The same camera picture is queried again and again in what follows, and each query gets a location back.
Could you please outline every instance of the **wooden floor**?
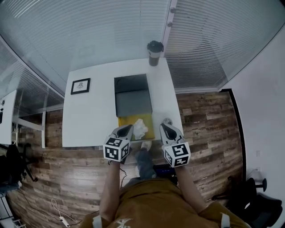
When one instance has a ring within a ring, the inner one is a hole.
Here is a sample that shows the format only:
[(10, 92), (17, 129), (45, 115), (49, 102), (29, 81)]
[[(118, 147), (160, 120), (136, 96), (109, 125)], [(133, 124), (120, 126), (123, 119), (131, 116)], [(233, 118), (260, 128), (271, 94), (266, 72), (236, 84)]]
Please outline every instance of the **wooden floor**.
[[(241, 143), (232, 102), (227, 92), (178, 94), (177, 100), (184, 137), (191, 150), (188, 169), (209, 204), (213, 195), (227, 189), (228, 176), (238, 180), (242, 176)], [(30, 165), (39, 180), (33, 183), (27, 178), (21, 190), (9, 192), (8, 199), (28, 227), (63, 226), (46, 214), (58, 218), (58, 212), (51, 205), (52, 198), (57, 200), (60, 210), (77, 222), (99, 209), (107, 172), (102, 147), (63, 148), (61, 133), (62, 110), (47, 113), (46, 149), (41, 148), (40, 132), (20, 129), (20, 141), (32, 145), (29, 155), (40, 160)], [(159, 142), (154, 143), (151, 153), (155, 164), (166, 163)], [(128, 175), (124, 184), (136, 177), (135, 167), (134, 154), (131, 154), (122, 166)]]

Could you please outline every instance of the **white cable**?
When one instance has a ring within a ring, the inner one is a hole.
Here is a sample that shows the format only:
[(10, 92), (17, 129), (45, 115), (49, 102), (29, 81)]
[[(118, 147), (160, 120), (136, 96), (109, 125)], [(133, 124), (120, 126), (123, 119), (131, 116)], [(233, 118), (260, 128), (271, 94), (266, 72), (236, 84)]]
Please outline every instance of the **white cable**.
[[(56, 201), (55, 199), (52, 199), (52, 205), (53, 205), (54, 209), (58, 210), (60, 217), (61, 217), (61, 213), (62, 213), (62, 214), (65, 214), (64, 212), (62, 212), (62, 211), (60, 211), (60, 210), (58, 209), (57, 201)], [(79, 224), (77, 221), (75, 221), (73, 218), (71, 218), (68, 214), (65, 214), (65, 215), (66, 215), (67, 217), (69, 217), (71, 220), (73, 220), (76, 224)]]
[(52, 199), (52, 205), (53, 205), (54, 209), (58, 210), (59, 216), (61, 217), (61, 211), (58, 209), (58, 206), (57, 207), (54, 206), (53, 200), (55, 201), (56, 206), (57, 206), (57, 201), (55, 199)]

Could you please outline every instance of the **black picture frame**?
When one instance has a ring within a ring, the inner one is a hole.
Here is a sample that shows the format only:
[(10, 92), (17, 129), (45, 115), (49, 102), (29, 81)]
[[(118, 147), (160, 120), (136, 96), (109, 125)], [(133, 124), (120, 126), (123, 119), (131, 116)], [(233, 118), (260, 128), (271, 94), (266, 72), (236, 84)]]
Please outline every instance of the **black picture frame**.
[[(81, 90), (81, 91), (73, 92), (74, 84), (75, 84), (76, 82), (81, 82), (81, 81), (87, 81), (87, 88), (86, 88), (86, 90)], [(84, 79), (76, 80), (76, 81), (73, 81), (73, 82), (72, 82), (72, 87), (71, 87), (71, 92), (70, 92), (70, 94), (73, 95), (73, 94), (88, 93), (88, 92), (89, 92), (89, 88), (90, 88), (90, 78), (84, 78)]]

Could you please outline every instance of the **jeans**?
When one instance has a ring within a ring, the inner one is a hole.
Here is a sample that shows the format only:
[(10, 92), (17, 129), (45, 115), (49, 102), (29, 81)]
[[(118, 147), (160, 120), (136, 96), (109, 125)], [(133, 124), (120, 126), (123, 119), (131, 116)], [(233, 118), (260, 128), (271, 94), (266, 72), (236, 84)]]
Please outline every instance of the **jeans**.
[(20, 188), (18, 183), (0, 184), (0, 195), (18, 188)]
[(135, 185), (142, 180), (150, 180), (157, 177), (156, 172), (153, 169), (152, 157), (146, 148), (142, 148), (137, 152), (135, 159), (138, 163), (139, 177), (130, 179), (124, 188)]

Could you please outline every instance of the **white sneaker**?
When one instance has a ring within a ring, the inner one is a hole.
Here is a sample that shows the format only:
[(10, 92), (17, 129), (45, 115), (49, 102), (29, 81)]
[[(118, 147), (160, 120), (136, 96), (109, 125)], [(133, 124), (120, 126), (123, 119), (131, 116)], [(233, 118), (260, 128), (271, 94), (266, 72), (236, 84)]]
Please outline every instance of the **white sneaker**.
[(151, 144), (151, 141), (144, 141), (142, 142), (141, 148), (146, 148), (146, 150), (149, 151), (151, 149)]

